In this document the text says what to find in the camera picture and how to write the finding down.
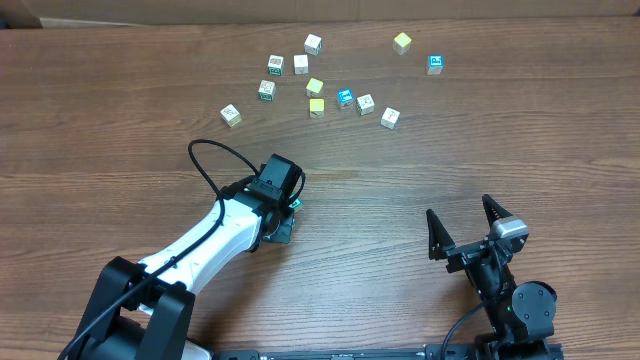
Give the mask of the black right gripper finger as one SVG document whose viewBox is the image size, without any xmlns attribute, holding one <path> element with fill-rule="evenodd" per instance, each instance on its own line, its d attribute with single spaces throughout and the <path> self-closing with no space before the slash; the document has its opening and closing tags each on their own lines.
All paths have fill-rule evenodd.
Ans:
<svg viewBox="0 0 640 360">
<path fill-rule="evenodd" d="M 489 194 L 484 194 L 482 196 L 482 205 L 490 227 L 492 227 L 498 220 L 509 219 L 512 217 L 512 214 L 504 209 Z"/>
<path fill-rule="evenodd" d="M 455 242 L 432 209 L 426 211 L 426 219 L 429 232 L 429 259 L 446 259 L 447 253 L 456 247 Z"/>
</svg>

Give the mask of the green top wooden block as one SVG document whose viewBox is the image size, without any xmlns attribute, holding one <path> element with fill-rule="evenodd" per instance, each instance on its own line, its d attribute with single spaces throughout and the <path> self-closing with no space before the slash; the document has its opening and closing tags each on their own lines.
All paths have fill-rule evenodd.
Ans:
<svg viewBox="0 0 640 360">
<path fill-rule="evenodd" d="M 302 209 L 302 201 L 300 199 L 296 199 L 292 203 L 292 209 L 294 210 L 295 213 L 299 212 Z"/>
</svg>

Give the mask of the plain white wooden block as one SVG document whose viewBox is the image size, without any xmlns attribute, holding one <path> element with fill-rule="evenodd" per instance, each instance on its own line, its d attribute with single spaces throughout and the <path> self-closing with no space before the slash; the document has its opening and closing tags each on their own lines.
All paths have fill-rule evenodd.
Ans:
<svg viewBox="0 0 640 360">
<path fill-rule="evenodd" d="M 359 96 L 356 99 L 356 106 L 360 116 L 370 114 L 375 109 L 375 102 L 370 94 Z"/>
</svg>

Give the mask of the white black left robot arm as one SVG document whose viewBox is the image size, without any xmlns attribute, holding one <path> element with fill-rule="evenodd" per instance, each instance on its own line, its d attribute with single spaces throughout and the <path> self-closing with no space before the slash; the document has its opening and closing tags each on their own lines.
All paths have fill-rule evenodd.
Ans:
<svg viewBox="0 0 640 360">
<path fill-rule="evenodd" d="M 211 359 L 189 340 L 196 296 L 234 257 L 286 243 L 304 174 L 263 171 L 218 191 L 210 212 L 171 245 L 101 271 L 63 359 Z"/>
</svg>

